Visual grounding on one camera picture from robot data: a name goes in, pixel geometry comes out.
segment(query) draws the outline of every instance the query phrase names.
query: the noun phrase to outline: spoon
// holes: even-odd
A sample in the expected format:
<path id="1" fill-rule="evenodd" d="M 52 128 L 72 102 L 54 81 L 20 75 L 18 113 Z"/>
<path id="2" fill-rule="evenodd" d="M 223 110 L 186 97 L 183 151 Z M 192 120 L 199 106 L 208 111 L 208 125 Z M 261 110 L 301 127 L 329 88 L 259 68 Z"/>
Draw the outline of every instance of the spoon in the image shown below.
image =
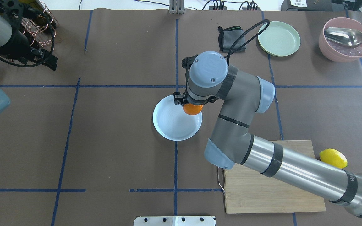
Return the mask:
<path id="1" fill-rule="evenodd" d="M 357 29 L 328 27 L 324 34 L 326 39 L 352 48 L 362 43 L 362 32 Z"/>

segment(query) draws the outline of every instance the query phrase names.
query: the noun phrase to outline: cutting board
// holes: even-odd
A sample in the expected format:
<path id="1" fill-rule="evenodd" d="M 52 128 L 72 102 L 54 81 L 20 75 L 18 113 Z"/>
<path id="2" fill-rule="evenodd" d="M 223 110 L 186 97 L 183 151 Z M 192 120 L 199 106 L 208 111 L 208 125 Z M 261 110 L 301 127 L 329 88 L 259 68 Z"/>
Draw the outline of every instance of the cutting board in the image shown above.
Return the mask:
<path id="1" fill-rule="evenodd" d="M 274 141 L 314 158 L 310 140 Z M 226 213 L 291 213 L 326 211 L 323 198 L 236 164 L 224 170 Z"/>

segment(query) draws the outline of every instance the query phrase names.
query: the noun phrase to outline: green plate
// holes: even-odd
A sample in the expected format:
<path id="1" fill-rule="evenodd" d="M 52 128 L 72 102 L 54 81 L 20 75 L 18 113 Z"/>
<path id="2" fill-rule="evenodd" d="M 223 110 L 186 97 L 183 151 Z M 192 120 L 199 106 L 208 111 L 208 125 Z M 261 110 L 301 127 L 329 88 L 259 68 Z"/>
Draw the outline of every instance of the green plate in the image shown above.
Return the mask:
<path id="1" fill-rule="evenodd" d="M 295 53 L 301 43 L 296 29 L 280 21 L 270 22 L 269 27 L 258 36 L 258 41 L 265 52 L 277 57 Z"/>

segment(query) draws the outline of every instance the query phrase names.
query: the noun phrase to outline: brown table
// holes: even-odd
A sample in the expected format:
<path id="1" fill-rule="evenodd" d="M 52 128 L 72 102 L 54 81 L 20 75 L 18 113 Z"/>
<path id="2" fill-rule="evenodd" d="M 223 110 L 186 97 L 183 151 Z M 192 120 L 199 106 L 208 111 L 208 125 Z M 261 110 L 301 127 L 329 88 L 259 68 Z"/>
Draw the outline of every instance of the brown table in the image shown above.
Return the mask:
<path id="1" fill-rule="evenodd" d="M 218 51 L 217 26 L 247 29 L 264 16 L 292 25 L 301 46 L 269 58 L 253 41 L 231 57 L 276 84 L 278 104 L 250 132 L 312 140 L 316 155 L 338 149 L 347 170 L 362 173 L 362 61 L 335 63 L 317 46 L 323 24 L 345 12 L 53 13 L 63 39 L 55 72 L 0 62 L 0 86 L 12 100 L 0 115 L 0 225 L 132 225 L 137 216 L 173 215 L 216 216 L 220 226 L 362 225 L 329 202 L 320 213 L 227 215 L 216 167 L 203 156 L 222 102 L 205 106 L 187 141 L 166 140 L 152 123 L 157 102 L 184 89 L 184 57 Z M 362 13 L 348 15 L 362 22 Z"/>

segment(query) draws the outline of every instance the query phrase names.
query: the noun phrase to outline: orange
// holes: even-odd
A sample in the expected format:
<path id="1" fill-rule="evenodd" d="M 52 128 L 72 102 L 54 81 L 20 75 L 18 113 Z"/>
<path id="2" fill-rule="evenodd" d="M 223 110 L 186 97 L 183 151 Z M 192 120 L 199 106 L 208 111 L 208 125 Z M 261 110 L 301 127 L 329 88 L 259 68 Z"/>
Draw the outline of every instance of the orange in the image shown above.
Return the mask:
<path id="1" fill-rule="evenodd" d="M 182 108 L 184 109 L 185 113 L 194 116 L 199 114 L 203 107 L 203 105 L 185 104 Z"/>

